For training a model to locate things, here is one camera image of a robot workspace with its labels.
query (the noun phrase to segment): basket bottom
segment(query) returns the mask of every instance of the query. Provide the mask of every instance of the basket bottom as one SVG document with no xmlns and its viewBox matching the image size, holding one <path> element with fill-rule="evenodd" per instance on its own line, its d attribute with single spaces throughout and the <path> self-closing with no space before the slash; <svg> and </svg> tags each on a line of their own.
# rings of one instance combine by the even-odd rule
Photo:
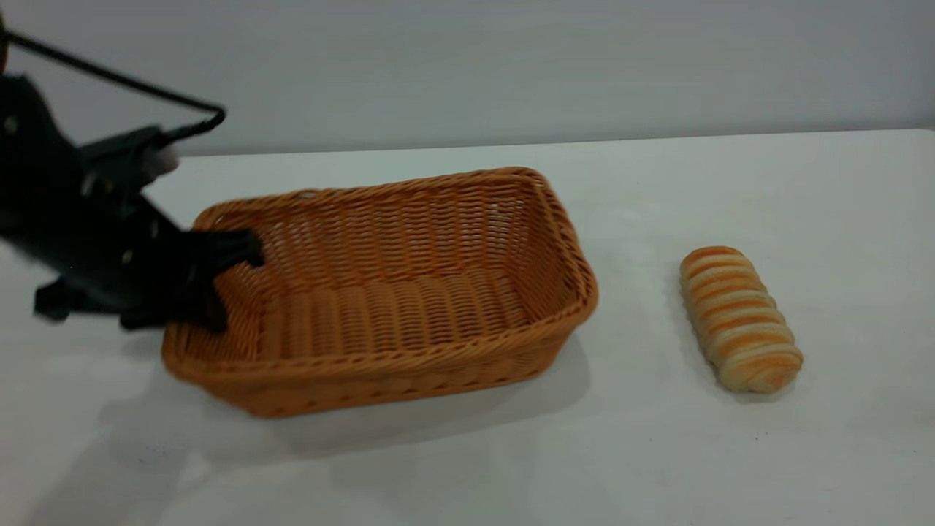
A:
<svg viewBox="0 0 935 526">
<path fill-rule="evenodd" d="M 270 298 L 254 360 L 397 352 L 528 323 L 503 270 L 473 268 L 395 283 L 317 287 Z"/>
</svg>

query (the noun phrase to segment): white table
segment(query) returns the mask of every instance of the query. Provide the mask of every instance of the white table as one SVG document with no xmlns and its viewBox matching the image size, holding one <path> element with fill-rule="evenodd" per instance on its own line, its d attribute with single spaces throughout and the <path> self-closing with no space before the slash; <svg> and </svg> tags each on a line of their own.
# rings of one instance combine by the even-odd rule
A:
<svg viewBox="0 0 935 526">
<path fill-rule="evenodd" d="M 158 331 L 31 317 L 0 253 L 0 523 L 921 525 L 935 517 L 935 134 L 874 131 L 185 160 L 151 196 L 232 197 L 526 165 L 601 304 L 540 379 L 250 419 L 162 369 Z M 720 388 L 677 294 L 689 251 L 757 265 L 805 369 Z"/>
</svg>

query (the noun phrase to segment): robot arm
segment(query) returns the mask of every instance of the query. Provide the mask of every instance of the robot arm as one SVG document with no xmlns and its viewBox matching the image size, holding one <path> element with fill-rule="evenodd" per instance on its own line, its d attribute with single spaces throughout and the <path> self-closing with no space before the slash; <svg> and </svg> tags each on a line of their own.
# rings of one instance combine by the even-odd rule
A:
<svg viewBox="0 0 935 526">
<path fill-rule="evenodd" d="M 76 147 L 29 79 L 2 74 L 8 43 L 214 116 Z M 262 265 L 259 239 L 249 230 L 183 231 L 141 194 L 177 165 L 172 143 L 220 124 L 224 109 L 87 63 L 4 29 L 2 20 L 0 74 L 0 237 L 61 274 L 37 290 L 36 313 L 53 321 L 117 314 L 125 329 L 175 320 L 224 331 L 213 279 L 244 261 Z"/>
</svg>

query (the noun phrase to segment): screw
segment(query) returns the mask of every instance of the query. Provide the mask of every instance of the screw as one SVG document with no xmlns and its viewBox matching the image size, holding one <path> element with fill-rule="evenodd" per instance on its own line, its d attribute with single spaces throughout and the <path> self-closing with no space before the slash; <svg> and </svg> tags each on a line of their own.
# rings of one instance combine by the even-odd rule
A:
<svg viewBox="0 0 935 526">
<path fill-rule="evenodd" d="M 20 122 L 16 120 L 16 117 L 9 115 L 3 121 L 3 131 L 7 132 L 7 135 L 16 135 L 18 129 L 20 129 Z"/>
</svg>

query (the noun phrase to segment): bread roll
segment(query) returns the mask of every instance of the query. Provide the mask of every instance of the bread roll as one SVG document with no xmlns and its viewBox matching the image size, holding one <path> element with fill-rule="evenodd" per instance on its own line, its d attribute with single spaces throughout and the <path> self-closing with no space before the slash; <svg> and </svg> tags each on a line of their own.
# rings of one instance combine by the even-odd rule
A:
<svg viewBox="0 0 935 526">
<path fill-rule="evenodd" d="M 802 353 L 749 259 L 709 246 L 689 254 L 681 271 L 685 307 L 725 387 L 772 393 L 796 378 Z"/>
</svg>

